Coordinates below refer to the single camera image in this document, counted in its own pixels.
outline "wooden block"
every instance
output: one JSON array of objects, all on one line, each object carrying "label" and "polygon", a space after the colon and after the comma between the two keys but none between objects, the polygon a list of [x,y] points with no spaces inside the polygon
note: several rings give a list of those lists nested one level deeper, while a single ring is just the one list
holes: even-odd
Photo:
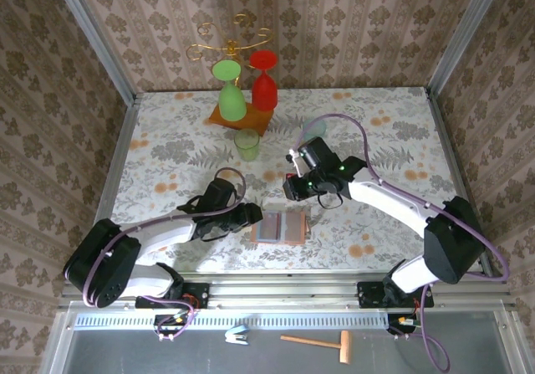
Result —
[{"label": "wooden block", "polygon": [[208,121],[215,125],[230,127],[231,129],[254,129],[260,136],[263,136],[268,128],[269,121],[273,117],[273,110],[269,112],[261,112],[255,108],[252,104],[247,102],[247,113],[245,117],[238,121],[228,121],[222,118],[219,113],[219,105],[211,113]]}]

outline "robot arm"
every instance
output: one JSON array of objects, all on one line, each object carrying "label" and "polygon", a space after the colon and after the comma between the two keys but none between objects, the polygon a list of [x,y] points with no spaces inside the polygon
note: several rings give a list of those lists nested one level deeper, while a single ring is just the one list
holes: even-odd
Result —
[{"label": "robot arm", "polygon": [[[425,284],[456,284],[484,250],[480,241],[441,214],[433,213],[382,186],[366,163],[354,156],[341,161],[321,138],[313,138],[287,159],[298,170],[283,185],[286,197],[301,201],[326,193],[365,202],[400,220],[424,239],[424,253],[396,265],[384,279],[388,299],[402,300]],[[470,204],[461,197],[444,202],[444,211],[481,232]]]},{"label": "robot arm", "polygon": [[[253,203],[240,202],[228,210],[227,205],[236,193],[230,182],[216,177],[204,195],[161,217],[121,225],[102,219],[74,251],[64,267],[64,276],[80,291],[84,291],[89,281],[88,299],[99,308],[119,297],[180,299],[182,277],[165,264],[145,266],[140,259],[172,244],[222,238],[262,220],[260,207]],[[206,238],[214,231],[218,231],[215,238]],[[110,242],[119,233],[123,235],[110,248]],[[107,247],[110,250],[97,264]],[[91,277],[89,272],[95,265],[97,269]]]}]

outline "cable clip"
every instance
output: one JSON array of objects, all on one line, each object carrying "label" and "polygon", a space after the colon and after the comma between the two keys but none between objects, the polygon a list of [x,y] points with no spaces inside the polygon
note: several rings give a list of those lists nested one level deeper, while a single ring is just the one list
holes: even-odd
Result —
[{"label": "cable clip", "polygon": [[299,151],[290,150],[289,154],[292,157],[293,166],[299,177],[303,177],[305,173],[310,171],[307,162],[304,161],[303,156]]}]

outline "hammer head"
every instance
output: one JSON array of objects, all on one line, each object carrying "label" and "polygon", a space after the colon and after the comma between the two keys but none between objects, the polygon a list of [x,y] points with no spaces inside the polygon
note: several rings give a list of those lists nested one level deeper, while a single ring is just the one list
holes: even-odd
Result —
[{"label": "hammer head", "polygon": [[353,334],[348,330],[343,330],[340,337],[340,363],[351,364],[351,344]]}]

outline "wallpaper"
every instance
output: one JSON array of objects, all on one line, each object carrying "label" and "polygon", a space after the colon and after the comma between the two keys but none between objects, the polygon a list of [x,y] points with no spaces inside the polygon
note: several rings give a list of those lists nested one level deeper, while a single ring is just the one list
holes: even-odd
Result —
[{"label": "wallpaper", "polygon": [[38,370],[124,113],[63,0],[0,0],[0,373]]},{"label": "wallpaper", "polygon": [[[427,85],[470,0],[86,0],[99,28],[138,92],[222,86],[210,68],[214,50],[190,61],[192,44],[223,39],[267,46],[278,56],[270,72],[280,88]],[[252,23],[233,23],[245,14]],[[205,22],[215,28],[200,36]],[[251,50],[243,51],[248,60]],[[255,75],[243,67],[243,87]]]},{"label": "wallpaper", "polygon": [[535,349],[535,0],[494,0],[440,96]]}]

